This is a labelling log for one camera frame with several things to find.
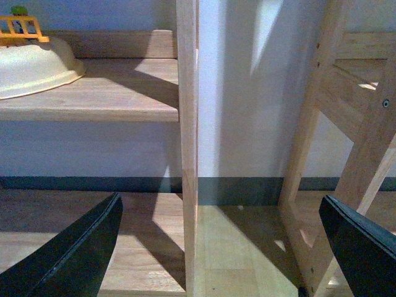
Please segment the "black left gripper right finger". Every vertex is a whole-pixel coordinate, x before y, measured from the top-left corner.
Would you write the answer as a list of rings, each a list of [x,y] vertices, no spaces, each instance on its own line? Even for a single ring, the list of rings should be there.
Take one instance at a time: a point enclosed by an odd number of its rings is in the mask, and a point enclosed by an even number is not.
[[[395,296],[395,235],[332,196],[319,215],[355,296]]]

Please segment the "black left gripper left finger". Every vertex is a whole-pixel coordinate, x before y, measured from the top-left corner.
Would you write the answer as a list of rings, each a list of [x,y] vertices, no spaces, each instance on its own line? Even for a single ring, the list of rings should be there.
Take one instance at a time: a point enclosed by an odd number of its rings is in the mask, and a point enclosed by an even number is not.
[[[1,296],[97,296],[122,215],[122,198],[114,193],[1,273]]]

